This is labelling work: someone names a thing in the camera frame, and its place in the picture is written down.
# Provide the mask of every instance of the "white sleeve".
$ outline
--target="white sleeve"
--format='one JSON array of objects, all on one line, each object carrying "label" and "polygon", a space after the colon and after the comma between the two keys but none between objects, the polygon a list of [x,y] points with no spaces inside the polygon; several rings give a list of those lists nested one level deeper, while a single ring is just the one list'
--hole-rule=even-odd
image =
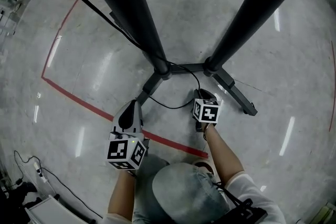
[{"label": "white sleeve", "polygon": [[106,214],[101,224],[132,224],[132,222],[118,214]]},{"label": "white sleeve", "polygon": [[[261,222],[263,224],[286,224],[280,208],[270,199],[266,198],[257,188],[252,178],[245,172],[240,172],[232,177],[225,188],[241,201],[250,198],[253,207],[259,207],[267,212],[267,217]],[[230,209],[235,205],[227,198]]]}]

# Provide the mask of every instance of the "white cable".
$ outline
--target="white cable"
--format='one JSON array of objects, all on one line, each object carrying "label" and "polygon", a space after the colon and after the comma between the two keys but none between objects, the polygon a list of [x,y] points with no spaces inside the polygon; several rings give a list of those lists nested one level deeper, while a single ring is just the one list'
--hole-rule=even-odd
[{"label": "white cable", "polygon": [[30,179],[30,181],[34,184],[34,186],[45,196],[48,197],[48,195],[46,195],[35,183],[35,181],[31,178],[30,174],[27,172],[27,170],[24,168],[23,165],[19,164],[18,166],[21,166],[24,170],[24,174],[26,174],[26,176]]},{"label": "white cable", "polygon": [[47,181],[47,183],[48,183],[49,187],[53,190],[53,192],[55,193],[55,195],[57,195],[57,192],[56,192],[55,189],[52,187],[52,185],[50,184],[50,182]]},{"label": "white cable", "polygon": [[12,174],[13,174],[13,177],[12,177],[12,179],[14,180],[14,178],[15,178],[15,163],[13,163],[13,172],[12,172]]}]

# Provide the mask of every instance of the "forearm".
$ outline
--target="forearm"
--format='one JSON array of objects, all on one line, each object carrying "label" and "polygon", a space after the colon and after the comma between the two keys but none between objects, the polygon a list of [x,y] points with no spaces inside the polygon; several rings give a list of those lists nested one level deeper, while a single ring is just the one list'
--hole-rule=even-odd
[{"label": "forearm", "polygon": [[234,175],[244,171],[244,168],[212,124],[207,128],[205,135],[219,178],[226,184]]},{"label": "forearm", "polygon": [[132,221],[134,188],[134,177],[126,171],[121,171],[110,199],[108,213],[118,214]]}]

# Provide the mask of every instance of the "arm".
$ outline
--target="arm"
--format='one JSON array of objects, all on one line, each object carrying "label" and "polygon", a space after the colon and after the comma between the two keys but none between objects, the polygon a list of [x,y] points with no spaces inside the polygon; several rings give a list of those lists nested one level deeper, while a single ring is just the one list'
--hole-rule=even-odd
[{"label": "arm", "polygon": [[[244,171],[244,168],[238,157],[220,137],[212,124],[207,128],[205,135],[219,178],[226,185],[233,176]],[[286,223],[279,207],[262,195],[248,175],[240,176],[234,182],[231,182],[227,189],[238,199],[245,200],[250,198],[254,207],[266,210],[268,216],[263,220],[263,223]]]},{"label": "arm", "polygon": [[132,221],[134,185],[135,178],[126,171],[121,171],[110,199],[109,214],[118,214]]},{"label": "arm", "polygon": [[206,129],[205,135],[219,178],[225,185],[234,175],[244,171],[244,168],[212,124]]}]

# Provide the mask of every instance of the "concrete floor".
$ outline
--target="concrete floor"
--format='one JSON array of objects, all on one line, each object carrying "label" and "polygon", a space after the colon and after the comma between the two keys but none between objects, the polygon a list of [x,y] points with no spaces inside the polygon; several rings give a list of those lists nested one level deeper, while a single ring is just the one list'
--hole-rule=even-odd
[{"label": "concrete floor", "polygon": [[[103,0],[91,1],[104,13],[110,12]],[[0,47],[0,143],[13,182],[20,176],[13,166],[13,150],[24,159],[36,155],[88,206],[104,214],[117,178],[103,160],[111,122],[51,87],[41,73],[57,35],[44,78],[115,115],[140,93],[152,67],[81,1],[62,23],[74,2],[31,0],[16,34]],[[168,60],[189,63],[202,62],[212,53],[243,0],[147,2]],[[335,9],[336,0],[285,0],[277,16],[270,17],[224,64],[255,104],[255,117],[244,115],[213,79],[197,75],[202,88],[224,101],[218,131],[257,186],[278,203],[288,223],[309,220],[336,197],[335,124],[329,132]],[[161,84],[154,97],[179,105],[196,86],[190,75],[174,76]],[[143,106],[144,129],[208,152],[202,136],[194,133],[190,109],[168,110],[148,100]],[[291,136],[284,151],[287,133]],[[170,162],[193,158],[154,141],[150,152]],[[44,193],[52,194],[36,177],[32,164],[25,168]],[[48,178],[65,200],[91,215],[51,175]]]}]

